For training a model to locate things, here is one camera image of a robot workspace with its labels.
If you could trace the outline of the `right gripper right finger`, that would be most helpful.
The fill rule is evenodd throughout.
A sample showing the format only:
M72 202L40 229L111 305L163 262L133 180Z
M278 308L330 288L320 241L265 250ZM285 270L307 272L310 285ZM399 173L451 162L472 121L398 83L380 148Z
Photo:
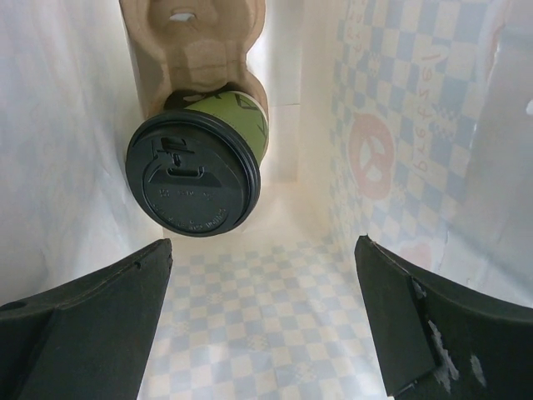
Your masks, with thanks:
M531 308L417 267L368 236L355 261L387 396L532 397Z

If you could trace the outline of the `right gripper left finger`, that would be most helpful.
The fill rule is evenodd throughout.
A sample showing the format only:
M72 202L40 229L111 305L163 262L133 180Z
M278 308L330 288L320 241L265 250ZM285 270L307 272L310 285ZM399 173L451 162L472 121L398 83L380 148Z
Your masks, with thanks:
M160 239L1 307L3 399L135 399L172 270Z

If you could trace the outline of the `black cup lid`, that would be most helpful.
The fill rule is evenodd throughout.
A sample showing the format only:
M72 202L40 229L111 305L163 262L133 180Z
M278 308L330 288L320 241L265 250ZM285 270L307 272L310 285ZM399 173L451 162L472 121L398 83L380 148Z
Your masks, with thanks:
M143 122L128 144L125 169L142 210L167 230L192 238L237 228L261 192L259 164L242 135L194 110Z

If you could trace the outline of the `checkered paper takeout bag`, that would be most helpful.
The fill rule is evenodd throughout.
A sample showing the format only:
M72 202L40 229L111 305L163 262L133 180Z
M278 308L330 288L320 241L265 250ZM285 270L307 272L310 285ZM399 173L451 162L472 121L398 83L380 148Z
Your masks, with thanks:
M532 4L270 1L262 197L173 236L141 399L383 399L352 260L368 235L532 304ZM125 178L140 60L116 1L1 4L1 300L165 237Z

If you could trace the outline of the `green paper coffee cup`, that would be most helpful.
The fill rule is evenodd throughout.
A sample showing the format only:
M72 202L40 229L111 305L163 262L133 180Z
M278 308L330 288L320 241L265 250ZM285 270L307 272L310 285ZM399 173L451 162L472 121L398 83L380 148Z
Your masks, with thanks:
M261 164L269 143L268 116L262 105L242 90L225 86L214 92L175 91L164 102L165 111L187 109L208 114L232 127Z

